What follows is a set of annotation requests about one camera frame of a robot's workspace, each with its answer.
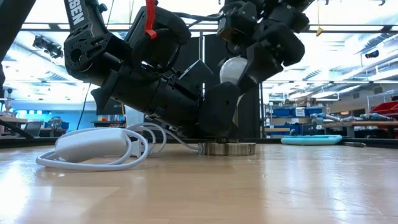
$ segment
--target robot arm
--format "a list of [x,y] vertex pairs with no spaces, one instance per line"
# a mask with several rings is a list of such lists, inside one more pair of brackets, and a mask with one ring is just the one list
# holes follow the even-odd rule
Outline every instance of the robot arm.
[[199,138],[228,132],[241,95],[281,72],[282,63],[288,66],[301,60],[304,47],[293,30],[308,25],[301,11],[306,8],[303,2],[311,2],[226,1],[218,36],[234,45],[234,54],[246,61],[236,83],[220,83],[203,96],[202,83],[214,75],[201,60],[182,74],[163,75],[174,72],[180,47],[190,38],[179,17],[186,14],[147,0],[121,40],[106,29],[101,17],[106,7],[97,0],[64,1],[71,27],[65,66],[73,77],[100,86],[91,92],[97,110],[113,98],[177,128],[182,136]]

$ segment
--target red object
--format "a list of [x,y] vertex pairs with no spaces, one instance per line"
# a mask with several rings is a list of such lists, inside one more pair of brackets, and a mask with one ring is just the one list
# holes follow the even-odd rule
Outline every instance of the red object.
[[155,0],[146,0],[147,6],[147,20],[145,22],[145,32],[151,39],[157,37],[156,32],[152,29],[155,22]]
[[398,101],[382,103],[379,106],[373,108],[373,110],[371,110],[371,113],[387,114],[387,116],[391,118],[398,118],[398,114],[388,115],[398,113]]

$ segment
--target circular metal base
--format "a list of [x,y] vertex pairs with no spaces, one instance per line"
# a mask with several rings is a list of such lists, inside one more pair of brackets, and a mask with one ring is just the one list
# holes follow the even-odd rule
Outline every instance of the circular metal base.
[[202,143],[199,154],[207,156],[251,156],[256,153],[256,143]]

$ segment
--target red strap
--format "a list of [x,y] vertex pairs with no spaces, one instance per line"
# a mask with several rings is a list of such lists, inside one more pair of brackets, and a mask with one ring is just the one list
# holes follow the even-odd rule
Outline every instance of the red strap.
[[152,29],[155,22],[155,0],[146,0],[147,4],[147,20],[145,23],[145,32],[150,35],[151,39],[157,37],[156,32]]

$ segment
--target chair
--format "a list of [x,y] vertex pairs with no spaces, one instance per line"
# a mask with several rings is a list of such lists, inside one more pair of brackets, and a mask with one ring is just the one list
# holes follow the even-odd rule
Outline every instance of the chair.
[[40,129],[42,128],[42,121],[33,121],[28,122],[25,125],[24,131],[33,135],[34,137],[38,137],[40,134]]

